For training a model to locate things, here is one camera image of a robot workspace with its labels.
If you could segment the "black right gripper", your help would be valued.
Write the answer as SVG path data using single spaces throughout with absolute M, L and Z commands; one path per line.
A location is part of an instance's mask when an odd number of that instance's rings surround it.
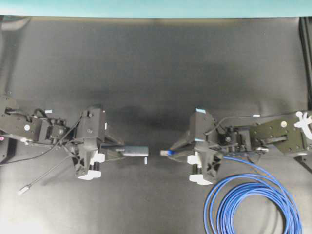
M 214 127 L 215 120 L 206 110 L 196 108 L 190 118 L 190 129 L 178 139 L 171 147 L 168 159 L 188 163 L 192 166 L 189 176 L 191 182 L 197 184 L 214 184 L 217 173 L 223 160 L 223 154 L 217 149 L 218 133 L 206 135 Z M 177 152 L 191 145 L 191 151 Z

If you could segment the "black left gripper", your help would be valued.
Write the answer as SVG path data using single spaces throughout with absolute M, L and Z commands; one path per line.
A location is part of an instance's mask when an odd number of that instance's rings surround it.
M 108 145 L 123 146 L 124 141 L 116 134 L 105 132 L 105 110 L 101 105 L 89 106 L 82 112 L 76 127 L 74 143 L 77 144 L 78 161 L 75 163 L 75 176 L 82 180 L 101 177 L 100 164 L 118 161 L 125 156 L 112 149 L 100 152 L 103 142 Z

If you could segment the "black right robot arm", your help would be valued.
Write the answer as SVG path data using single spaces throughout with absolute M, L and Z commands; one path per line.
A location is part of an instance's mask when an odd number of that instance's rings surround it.
M 220 131 L 224 117 L 216 121 L 204 109 L 196 109 L 184 135 L 160 155 L 192 166 L 189 176 L 198 185 L 216 182 L 222 160 L 245 157 L 256 164 L 274 146 L 285 156 L 294 158 L 308 171 L 312 170 L 312 114 L 268 116 L 269 121 L 245 126 L 228 126 Z

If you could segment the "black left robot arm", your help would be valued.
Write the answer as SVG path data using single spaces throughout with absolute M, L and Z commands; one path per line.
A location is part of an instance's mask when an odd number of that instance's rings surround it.
M 1 95 L 0 135 L 46 147 L 47 153 L 63 148 L 73 162 L 75 177 L 83 180 L 100 177 L 100 163 L 123 157 L 116 147 L 124 146 L 124 142 L 110 132 L 105 110 L 100 105 L 88 107 L 68 126 L 65 119 L 49 117 L 40 108 L 29 114 L 15 99 Z

